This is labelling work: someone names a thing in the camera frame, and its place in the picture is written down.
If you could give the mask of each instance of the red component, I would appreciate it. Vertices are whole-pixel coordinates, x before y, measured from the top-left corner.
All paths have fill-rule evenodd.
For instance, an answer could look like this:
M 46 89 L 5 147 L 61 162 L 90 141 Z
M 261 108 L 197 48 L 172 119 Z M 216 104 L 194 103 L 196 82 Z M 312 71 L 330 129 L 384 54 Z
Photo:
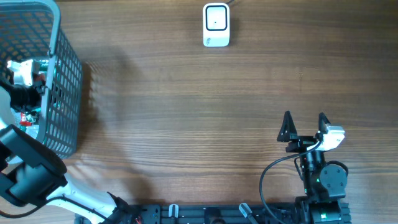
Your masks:
M 32 126 L 33 124 L 29 121 L 26 120 L 26 115 L 24 113 L 21 113 L 21 121 L 19 122 L 20 125 L 23 126 Z

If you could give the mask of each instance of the wooden table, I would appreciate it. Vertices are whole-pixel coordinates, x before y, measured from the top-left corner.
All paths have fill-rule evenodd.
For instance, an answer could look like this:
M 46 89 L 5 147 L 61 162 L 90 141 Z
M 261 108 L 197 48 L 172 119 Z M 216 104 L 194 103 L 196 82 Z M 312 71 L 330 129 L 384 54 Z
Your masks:
M 326 159 L 350 168 L 353 223 L 397 223 L 396 2 L 236 0 L 230 45 L 206 48 L 207 2 L 58 3 L 85 72 L 69 173 L 130 203 L 259 203 L 260 173 L 287 155 L 276 141 L 284 112 L 314 134 L 323 111 L 346 130 Z M 269 171 L 264 193 L 303 195 L 293 161 Z M 0 222 L 73 214 L 45 207 Z

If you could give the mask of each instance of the gray plastic basket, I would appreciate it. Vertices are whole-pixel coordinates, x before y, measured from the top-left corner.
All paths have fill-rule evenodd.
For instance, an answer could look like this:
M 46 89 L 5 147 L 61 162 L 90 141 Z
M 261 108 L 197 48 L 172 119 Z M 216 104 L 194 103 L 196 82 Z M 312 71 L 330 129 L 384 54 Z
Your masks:
M 8 60 L 49 59 L 36 139 L 64 159 L 76 151 L 83 74 L 60 21 L 51 0 L 0 1 L 0 75 L 12 77 Z

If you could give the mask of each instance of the white object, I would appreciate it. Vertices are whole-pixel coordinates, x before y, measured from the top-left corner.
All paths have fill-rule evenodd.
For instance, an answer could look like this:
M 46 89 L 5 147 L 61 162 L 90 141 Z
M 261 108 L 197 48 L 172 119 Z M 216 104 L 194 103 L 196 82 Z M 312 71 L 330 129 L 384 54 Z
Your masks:
M 96 212 L 107 218 L 112 215 L 113 210 L 116 208 L 116 204 L 110 194 L 95 190 L 92 187 L 81 183 L 79 180 L 74 179 L 68 173 L 65 174 L 65 178 L 67 179 L 68 184 L 64 187 L 59 187 L 54 190 L 47 197 L 47 200 L 54 197 L 64 196 L 75 202 L 78 202 L 81 205 L 94 209 Z M 103 218 L 95 215 L 94 213 L 91 213 L 64 200 L 54 200 L 47 205 L 62 207 L 71 212 L 82 215 L 89 219 L 92 224 L 97 224 L 104 221 Z
M 32 59 L 25 62 L 7 62 L 7 68 L 14 72 L 14 83 L 19 85 L 33 85 L 33 73 L 39 73 L 40 65 Z
M 326 125 L 326 134 L 323 134 L 323 140 L 318 147 L 318 151 L 329 151 L 337 148 L 337 146 L 343 141 L 345 131 L 341 126 Z M 307 147 L 307 150 L 311 150 L 317 144 Z
M 229 44 L 229 7 L 225 3 L 209 3 L 203 7 L 203 45 L 225 47 Z
M 40 126 L 38 124 L 35 124 L 32 126 L 26 126 L 26 134 L 28 134 L 30 137 L 36 139 L 37 136 L 39 135 L 39 129 L 40 129 Z
M 8 92 L 0 86 L 0 130 L 15 124 L 14 116 L 10 107 L 11 97 Z
M 178 211 L 179 211 L 179 206 L 177 204 L 171 204 L 169 206 L 169 217 L 175 217 L 178 218 Z

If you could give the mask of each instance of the small white box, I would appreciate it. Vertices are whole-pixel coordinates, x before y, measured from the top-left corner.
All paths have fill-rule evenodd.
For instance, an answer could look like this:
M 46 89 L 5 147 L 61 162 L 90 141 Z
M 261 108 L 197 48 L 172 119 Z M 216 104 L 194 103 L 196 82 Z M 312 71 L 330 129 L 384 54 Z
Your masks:
M 225 3 L 209 3 L 203 7 L 203 45 L 225 47 L 229 44 L 229 7 Z

